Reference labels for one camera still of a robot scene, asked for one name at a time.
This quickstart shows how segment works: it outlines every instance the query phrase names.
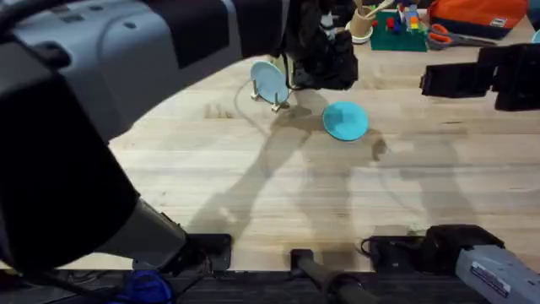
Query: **cup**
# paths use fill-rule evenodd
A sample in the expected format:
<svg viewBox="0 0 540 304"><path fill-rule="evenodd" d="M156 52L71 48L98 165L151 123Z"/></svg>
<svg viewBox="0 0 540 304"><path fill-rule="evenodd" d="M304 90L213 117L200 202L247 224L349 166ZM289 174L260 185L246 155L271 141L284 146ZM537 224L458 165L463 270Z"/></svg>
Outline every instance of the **cup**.
<svg viewBox="0 0 540 304"><path fill-rule="evenodd" d="M357 38L366 37L371 28L371 23L375 20L375 15L366 18L365 15L371 12L371 8L363 6L354 10L353 19L351 20L350 31L351 35Z"/></svg>

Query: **green tray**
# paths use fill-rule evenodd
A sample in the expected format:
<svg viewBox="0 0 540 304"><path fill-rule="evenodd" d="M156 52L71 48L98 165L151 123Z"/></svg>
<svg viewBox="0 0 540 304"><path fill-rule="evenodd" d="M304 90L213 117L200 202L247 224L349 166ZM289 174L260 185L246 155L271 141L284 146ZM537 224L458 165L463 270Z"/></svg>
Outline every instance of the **green tray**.
<svg viewBox="0 0 540 304"><path fill-rule="evenodd" d="M378 25L373 28L371 50L374 51L410 51L427 52L425 33L422 31L407 32L403 26L399 35L386 31L386 18L396 18L397 13L380 12L376 16Z"/></svg>

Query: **wood grain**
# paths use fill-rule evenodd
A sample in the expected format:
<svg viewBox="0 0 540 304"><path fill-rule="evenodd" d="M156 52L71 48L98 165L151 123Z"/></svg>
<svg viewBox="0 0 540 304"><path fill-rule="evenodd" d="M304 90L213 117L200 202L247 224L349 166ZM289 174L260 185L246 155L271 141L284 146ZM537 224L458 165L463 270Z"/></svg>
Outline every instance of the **wood grain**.
<svg viewBox="0 0 540 304"><path fill-rule="evenodd" d="M529 41L524 19L501 44ZM309 247L337 269L369 270L355 251L373 234L478 224L540 271L540 115L494 110L495 95L420 94L425 66L471 62L478 49L373 52L357 46L348 91L291 95L271 113L250 99L246 60L172 96L111 142L143 197L190 232L229 232L234 269L287 269ZM321 127L330 103L362 106L370 130L352 143ZM69 268L125 269L103 254Z"/></svg>

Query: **blue plate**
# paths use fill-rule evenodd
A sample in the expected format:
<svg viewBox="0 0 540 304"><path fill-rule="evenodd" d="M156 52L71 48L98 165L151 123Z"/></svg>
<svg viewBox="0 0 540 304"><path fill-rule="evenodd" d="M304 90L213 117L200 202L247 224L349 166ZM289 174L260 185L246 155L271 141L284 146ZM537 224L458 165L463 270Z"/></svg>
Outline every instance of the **blue plate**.
<svg viewBox="0 0 540 304"><path fill-rule="evenodd" d="M350 101L338 101L322 113L324 128L334 138L344 141L356 140L368 131L365 111Z"/></svg>
<svg viewBox="0 0 540 304"><path fill-rule="evenodd" d="M285 84L285 75L270 62L255 62L251 67L251 81L256 80L259 95L270 103L274 103L278 93L278 103L287 100L289 89Z"/></svg>
<svg viewBox="0 0 540 304"><path fill-rule="evenodd" d="M540 30L532 37L532 43L540 43Z"/></svg>

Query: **sticker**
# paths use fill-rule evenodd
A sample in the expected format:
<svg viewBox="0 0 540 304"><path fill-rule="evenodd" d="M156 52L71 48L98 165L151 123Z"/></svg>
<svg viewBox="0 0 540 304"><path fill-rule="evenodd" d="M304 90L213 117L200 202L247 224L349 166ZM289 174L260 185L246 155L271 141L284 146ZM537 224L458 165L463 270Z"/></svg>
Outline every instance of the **sticker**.
<svg viewBox="0 0 540 304"><path fill-rule="evenodd" d="M506 18L494 18L493 20L491 20L491 23L489 25L497 26L497 27L505 27Z"/></svg>
<svg viewBox="0 0 540 304"><path fill-rule="evenodd" d="M503 297L508 297L511 287L503 280L497 278L495 274L487 270L484 266L477 262L472 262L471 273L479 277L485 284L495 290Z"/></svg>

